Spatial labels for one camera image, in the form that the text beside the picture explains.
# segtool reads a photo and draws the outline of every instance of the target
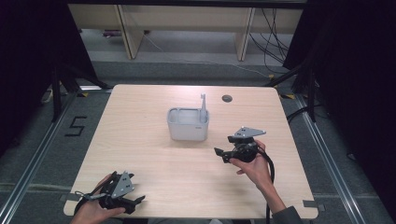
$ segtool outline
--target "sleeve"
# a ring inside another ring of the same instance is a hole
[[[303,224],[294,206],[273,214],[273,219],[276,224]]]

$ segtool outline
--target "desk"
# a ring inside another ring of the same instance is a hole
[[[202,92],[210,113],[204,142],[174,141],[166,115],[171,107],[200,107]],[[231,95],[230,103],[222,101]],[[135,190],[146,195],[131,215],[122,217],[264,218],[265,200],[238,168],[224,164],[213,147],[231,150],[227,136],[241,126],[264,129],[257,136],[267,145],[276,168],[275,185],[287,206],[302,218],[315,218],[313,201],[289,125],[272,88],[118,85],[98,124],[71,190],[91,192],[106,174],[133,173]],[[71,216],[77,202],[67,201]]]

